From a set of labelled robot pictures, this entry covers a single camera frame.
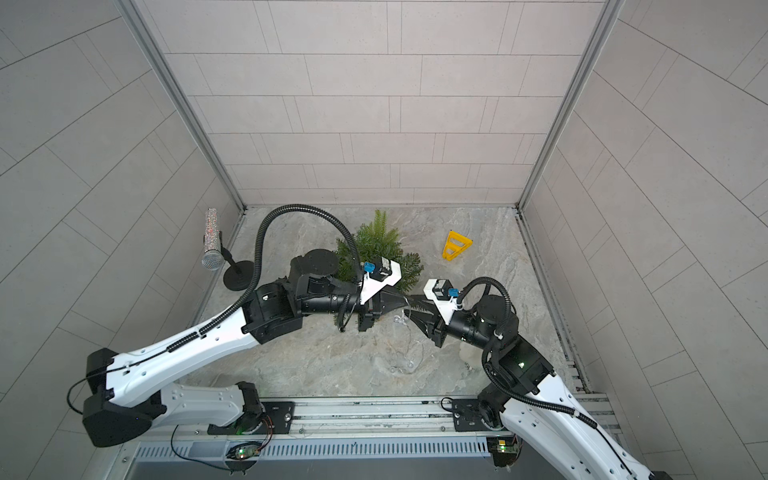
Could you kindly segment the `small green christmas tree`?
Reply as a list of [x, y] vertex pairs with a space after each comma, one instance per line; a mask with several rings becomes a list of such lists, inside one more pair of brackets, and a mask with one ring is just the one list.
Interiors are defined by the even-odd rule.
[[424, 269], [421, 258], [417, 253], [403, 250], [400, 233], [397, 228], [388, 226], [385, 212], [376, 210], [373, 220], [370, 223], [362, 224], [357, 229], [354, 240], [358, 251], [357, 261], [354, 260], [353, 253], [345, 238], [336, 240], [335, 254], [339, 260], [338, 270], [334, 275], [336, 279], [342, 282], [352, 282], [356, 279], [355, 265], [357, 263], [373, 263], [384, 257], [397, 262], [401, 267], [402, 277], [394, 286], [400, 295], [406, 296], [418, 283]]

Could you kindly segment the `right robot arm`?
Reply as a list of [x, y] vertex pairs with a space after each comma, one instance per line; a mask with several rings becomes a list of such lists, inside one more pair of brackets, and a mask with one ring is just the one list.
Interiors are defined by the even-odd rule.
[[426, 336], [451, 336], [481, 349], [491, 384], [481, 394], [494, 420], [567, 479], [666, 479], [619, 445], [588, 414], [551, 363], [518, 332], [506, 294], [484, 293], [471, 308], [455, 289], [406, 297], [404, 312]]

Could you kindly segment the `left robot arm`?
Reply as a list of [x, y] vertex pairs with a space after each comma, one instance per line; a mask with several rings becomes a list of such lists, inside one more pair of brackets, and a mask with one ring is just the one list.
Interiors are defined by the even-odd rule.
[[339, 259], [315, 249], [292, 259], [288, 276], [259, 286], [221, 321], [210, 319], [153, 345], [118, 354], [100, 349], [87, 358], [91, 394], [81, 421], [97, 448], [120, 445], [154, 427], [205, 424], [214, 435], [255, 431], [267, 412], [255, 385], [190, 387], [180, 378], [216, 360], [261, 346], [302, 328], [305, 317], [334, 313], [344, 326], [357, 315], [360, 330], [382, 314], [405, 305], [396, 289], [399, 263], [379, 257], [362, 265], [359, 282], [336, 278]]

